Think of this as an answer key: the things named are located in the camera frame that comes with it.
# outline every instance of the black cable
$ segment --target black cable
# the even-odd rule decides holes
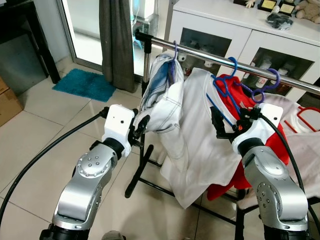
[[[296,175],[296,178],[298,180],[298,184],[299,184],[299,187],[302,189],[303,192],[305,192],[305,188],[304,188],[304,183],[302,181],[302,178],[301,178],[301,175],[300,175],[300,172],[299,172],[299,168],[298,168],[298,165],[296,163],[296,160],[295,160],[295,157],[294,155],[292,154],[291,150],[290,150],[290,147],[287,143],[287,141],[285,140],[284,136],[281,134],[281,132],[279,131],[279,129],[272,123],[272,121],[270,121],[266,116],[264,116],[262,113],[259,114],[259,117],[262,118],[267,124],[270,125],[270,127],[272,127],[272,129],[276,132],[276,134],[279,136],[279,138],[281,139],[281,142],[283,143],[286,151],[288,152],[288,155],[289,155],[289,158],[290,158],[290,161],[292,163],[292,166],[293,166],[293,169],[294,169],[294,172],[295,172],[295,175]],[[311,207],[311,205],[308,204],[308,209],[309,209],[309,212],[316,224],[316,228],[319,232],[319,235],[320,235],[320,223],[319,223],[319,219],[317,218],[317,215],[315,213],[315,211],[313,210],[313,208]]]
[[[13,184],[11,185],[9,191],[7,192],[7,194],[5,195],[5,198],[3,200],[3,203],[1,205],[0,208],[0,228],[1,228],[1,223],[2,223],[2,219],[4,217],[4,213],[6,210],[6,206],[9,202],[9,199],[12,195],[12,193],[14,192],[14,190],[16,189],[18,183],[20,182],[20,180],[22,179],[22,177],[27,173],[27,171],[43,156],[45,155],[49,150],[51,150],[54,146],[56,146],[58,143],[60,143],[63,139],[67,138],[68,136],[70,136],[71,134],[73,134],[74,132],[78,131],[79,129],[83,128],[85,125],[93,122],[94,120],[96,120],[99,117],[103,117],[106,118],[107,114],[108,114],[109,108],[105,107],[101,112],[99,112],[97,115],[91,117],[90,119],[88,119],[87,121],[79,124],[78,126],[76,126],[75,128],[71,129],[70,131],[68,131],[67,133],[65,133],[64,135],[62,135],[61,137],[59,137],[57,140],[55,140],[53,143],[51,143],[49,146],[47,146],[45,149],[43,149],[41,152],[39,152],[23,169],[22,171],[18,174],[18,176],[15,178]]]

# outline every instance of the blue bath mat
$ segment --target blue bath mat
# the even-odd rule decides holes
[[[80,69],[71,70],[52,89],[101,102],[107,102],[116,90],[103,75]]]

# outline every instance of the cabinet door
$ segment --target cabinet door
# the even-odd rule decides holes
[[[320,47],[260,31],[252,31],[238,61],[259,68],[273,68],[282,75],[310,84],[320,77]],[[251,89],[275,83],[240,71],[236,75]],[[296,102],[306,91],[280,84],[269,92]]]
[[[169,41],[198,49],[220,57],[238,59],[250,36],[251,29],[212,20],[180,11],[173,11]],[[202,68],[215,75],[230,74],[232,69],[214,64],[205,65],[204,60],[187,56],[181,61],[185,74],[192,68]]]

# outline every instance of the red clothing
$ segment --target red clothing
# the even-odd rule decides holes
[[[235,76],[231,79],[227,79],[226,84],[227,84],[228,90],[229,90],[230,94],[233,96],[236,104],[240,108],[241,108],[241,106],[245,106],[246,108],[254,107],[255,102],[251,98],[247,97],[244,94],[241,86],[237,86],[237,85],[233,84],[234,81],[237,83],[240,82],[239,78]],[[217,80],[216,84],[223,92],[225,92],[225,86],[222,81]],[[219,93],[219,96],[220,96],[221,100],[223,101],[224,105],[229,110],[229,112],[233,115],[233,117],[235,119],[239,120],[240,117],[239,117],[237,110],[235,109],[232,101],[230,100],[230,98],[223,97],[223,96],[221,96],[220,93]],[[282,135],[284,137],[286,137],[284,134],[284,131],[283,131],[283,127],[280,124],[278,126],[278,129],[280,130]],[[283,143],[281,142],[280,138],[278,137],[278,135],[276,133],[274,133],[271,137],[269,137],[269,139],[266,141],[265,145],[270,147],[274,151],[274,153],[278,156],[278,158],[281,159],[281,161],[285,165],[288,165],[289,155],[287,153],[285,146],[283,145]],[[248,183],[248,181],[245,178],[244,168],[242,166],[242,162],[239,163],[230,183],[227,186],[211,184],[208,187],[208,192],[207,192],[208,200],[212,201],[212,200],[220,197],[221,195],[223,195],[226,191],[228,191],[233,186],[236,189],[246,189],[246,188],[251,187],[251,185]]]

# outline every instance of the teddy bear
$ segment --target teddy bear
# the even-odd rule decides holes
[[[303,0],[299,2],[295,9],[297,19],[308,19],[316,24],[320,24],[320,0]]]

